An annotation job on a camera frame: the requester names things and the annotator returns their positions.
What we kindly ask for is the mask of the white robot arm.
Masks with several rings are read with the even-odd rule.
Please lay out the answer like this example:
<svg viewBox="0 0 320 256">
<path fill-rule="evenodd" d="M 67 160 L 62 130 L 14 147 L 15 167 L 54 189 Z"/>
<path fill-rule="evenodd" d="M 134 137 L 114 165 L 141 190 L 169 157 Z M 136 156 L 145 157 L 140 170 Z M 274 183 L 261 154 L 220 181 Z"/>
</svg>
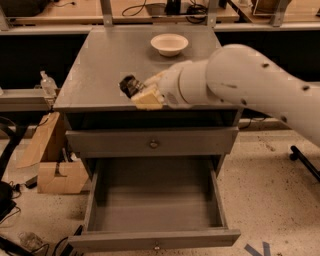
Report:
<svg viewBox="0 0 320 256">
<path fill-rule="evenodd" d="M 320 146 L 320 86 L 287 73 L 251 47 L 231 44 L 147 79 L 131 97 L 139 109 L 227 102 L 278 119 Z"/>
</svg>

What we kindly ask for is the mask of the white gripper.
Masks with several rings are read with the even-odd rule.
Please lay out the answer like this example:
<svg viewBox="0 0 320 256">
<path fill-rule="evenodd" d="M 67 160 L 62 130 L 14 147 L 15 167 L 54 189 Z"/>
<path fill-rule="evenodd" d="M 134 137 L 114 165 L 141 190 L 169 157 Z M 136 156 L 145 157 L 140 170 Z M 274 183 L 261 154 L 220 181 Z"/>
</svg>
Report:
<svg viewBox="0 0 320 256">
<path fill-rule="evenodd" d="M 159 90 L 156 87 L 148 87 L 132 96 L 132 102 L 142 110 L 159 110 L 163 107 L 164 100 L 172 109 L 189 109 L 191 105 L 183 98 L 180 90 L 180 75 L 189 64 L 191 61 L 176 63 L 167 70 L 149 77 L 143 84 L 148 87 L 158 83 Z"/>
</svg>

